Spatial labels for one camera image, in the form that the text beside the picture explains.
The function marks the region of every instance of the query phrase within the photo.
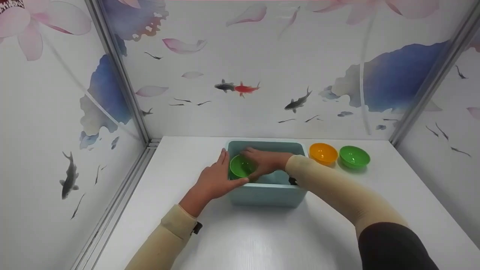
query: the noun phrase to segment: wallpaper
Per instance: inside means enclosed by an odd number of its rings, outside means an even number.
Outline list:
[[[0,268],[69,269],[144,147],[84,1],[0,0],[0,62]]]
[[[480,247],[480,31],[398,149],[452,217]]]
[[[366,139],[389,138],[471,3],[103,1],[153,137]]]

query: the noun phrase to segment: teal plastic bin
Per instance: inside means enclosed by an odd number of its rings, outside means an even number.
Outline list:
[[[231,157],[240,154],[247,147],[262,151],[288,152],[305,156],[305,147],[295,142],[237,141],[227,143]],[[230,179],[235,179],[229,172]],[[297,207],[305,198],[306,190],[289,182],[284,171],[275,171],[264,175],[255,183],[248,183],[228,193],[233,205]]]

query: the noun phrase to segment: person's right hand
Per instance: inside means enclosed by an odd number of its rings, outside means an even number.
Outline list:
[[[292,153],[260,151],[251,147],[247,147],[241,154],[257,165],[257,170],[248,177],[251,182],[255,182],[260,176],[276,170],[284,171],[288,159],[293,156]]]

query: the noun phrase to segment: beige sleeve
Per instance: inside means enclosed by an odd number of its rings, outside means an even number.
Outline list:
[[[174,205],[125,270],[169,270],[187,244],[197,220]]]
[[[366,227],[378,222],[408,226],[381,195],[312,159],[292,156],[286,172],[297,180],[300,187],[311,191],[346,217],[355,226],[357,237]]]

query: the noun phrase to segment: orange bowl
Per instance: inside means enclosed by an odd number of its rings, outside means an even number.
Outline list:
[[[336,149],[333,146],[324,143],[312,144],[310,146],[309,155],[311,159],[325,166],[332,165],[338,158],[338,152]]]

